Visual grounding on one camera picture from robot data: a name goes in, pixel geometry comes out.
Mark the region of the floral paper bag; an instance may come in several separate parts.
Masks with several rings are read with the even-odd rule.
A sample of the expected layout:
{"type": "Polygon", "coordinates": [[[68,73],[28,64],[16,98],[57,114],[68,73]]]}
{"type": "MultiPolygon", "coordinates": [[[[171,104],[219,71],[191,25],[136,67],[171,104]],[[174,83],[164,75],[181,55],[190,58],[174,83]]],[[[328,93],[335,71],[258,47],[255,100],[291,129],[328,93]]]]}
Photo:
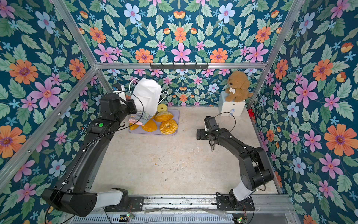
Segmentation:
{"type": "Polygon", "coordinates": [[[153,79],[142,78],[131,92],[137,113],[129,116],[129,123],[145,125],[157,112],[162,87],[153,79]]]}

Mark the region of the glazed ring donut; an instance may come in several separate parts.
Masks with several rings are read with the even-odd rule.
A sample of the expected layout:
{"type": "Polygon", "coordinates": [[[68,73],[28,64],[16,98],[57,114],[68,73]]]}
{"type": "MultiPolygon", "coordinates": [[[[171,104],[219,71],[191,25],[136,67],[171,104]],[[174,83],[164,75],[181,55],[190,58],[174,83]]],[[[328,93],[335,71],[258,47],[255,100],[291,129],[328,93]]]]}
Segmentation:
{"type": "Polygon", "coordinates": [[[160,124],[159,129],[164,135],[171,135],[175,133],[178,129],[178,124],[175,120],[167,120],[160,124]]]}

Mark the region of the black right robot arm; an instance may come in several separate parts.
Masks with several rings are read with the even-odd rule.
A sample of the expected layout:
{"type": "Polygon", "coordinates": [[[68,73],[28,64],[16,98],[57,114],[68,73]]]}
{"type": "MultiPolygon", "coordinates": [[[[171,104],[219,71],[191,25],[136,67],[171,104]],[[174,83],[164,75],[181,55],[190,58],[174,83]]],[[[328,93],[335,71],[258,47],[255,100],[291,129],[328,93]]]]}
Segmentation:
{"type": "Polygon", "coordinates": [[[197,129],[196,139],[209,141],[211,150],[222,146],[239,161],[241,182],[229,192],[232,204],[247,200],[260,186],[273,181],[275,175],[266,151],[262,147],[249,146],[225,128],[220,128],[215,117],[204,119],[205,128],[197,129]]]}

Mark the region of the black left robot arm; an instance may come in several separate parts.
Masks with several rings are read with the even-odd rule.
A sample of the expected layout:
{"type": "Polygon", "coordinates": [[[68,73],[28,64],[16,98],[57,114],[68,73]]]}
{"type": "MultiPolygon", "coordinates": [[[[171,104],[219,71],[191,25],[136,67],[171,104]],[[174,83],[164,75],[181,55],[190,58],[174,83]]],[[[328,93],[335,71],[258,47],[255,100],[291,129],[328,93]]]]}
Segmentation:
{"type": "Polygon", "coordinates": [[[130,206],[127,190],[112,188],[101,193],[86,190],[115,132],[122,129],[121,123],[127,115],[137,113],[134,101],[118,93],[105,94],[99,102],[100,116],[90,123],[77,155],[63,177],[41,195],[54,209],[79,217],[98,208],[116,206],[126,210],[130,206]]]}

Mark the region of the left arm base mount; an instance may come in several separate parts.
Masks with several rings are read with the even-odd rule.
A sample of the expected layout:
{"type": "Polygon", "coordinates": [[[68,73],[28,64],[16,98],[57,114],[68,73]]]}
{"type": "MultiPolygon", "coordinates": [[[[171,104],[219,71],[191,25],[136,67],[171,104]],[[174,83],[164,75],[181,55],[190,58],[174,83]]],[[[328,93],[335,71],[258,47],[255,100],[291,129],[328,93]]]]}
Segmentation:
{"type": "Polygon", "coordinates": [[[115,193],[122,193],[121,200],[104,208],[106,212],[137,212],[142,211],[144,205],[144,197],[133,196],[128,190],[121,188],[112,188],[115,193]]]}

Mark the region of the orange oval bread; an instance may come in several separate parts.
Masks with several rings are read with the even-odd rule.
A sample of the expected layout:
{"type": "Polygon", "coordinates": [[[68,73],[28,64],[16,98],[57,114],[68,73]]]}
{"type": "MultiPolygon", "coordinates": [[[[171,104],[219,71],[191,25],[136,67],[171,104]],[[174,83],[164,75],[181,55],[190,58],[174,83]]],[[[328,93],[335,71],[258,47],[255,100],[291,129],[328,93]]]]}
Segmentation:
{"type": "Polygon", "coordinates": [[[151,133],[151,132],[155,132],[158,129],[158,126],[155,123],[155,121],[151,119],[145,125],[142,126],[142,129],[145,132],[151,133]]]}

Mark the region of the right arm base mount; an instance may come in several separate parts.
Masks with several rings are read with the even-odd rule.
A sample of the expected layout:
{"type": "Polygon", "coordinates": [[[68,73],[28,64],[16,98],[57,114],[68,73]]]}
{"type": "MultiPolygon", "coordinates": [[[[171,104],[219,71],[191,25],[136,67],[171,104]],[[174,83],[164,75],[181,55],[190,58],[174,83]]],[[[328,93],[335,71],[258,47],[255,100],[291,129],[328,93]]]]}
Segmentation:
{"type": "Polygon", "coordinates": [[[254,211],[255,206],[252,197],[237,201],[232,195],[216,193],[217,210],[219,211],[254,211]]]}

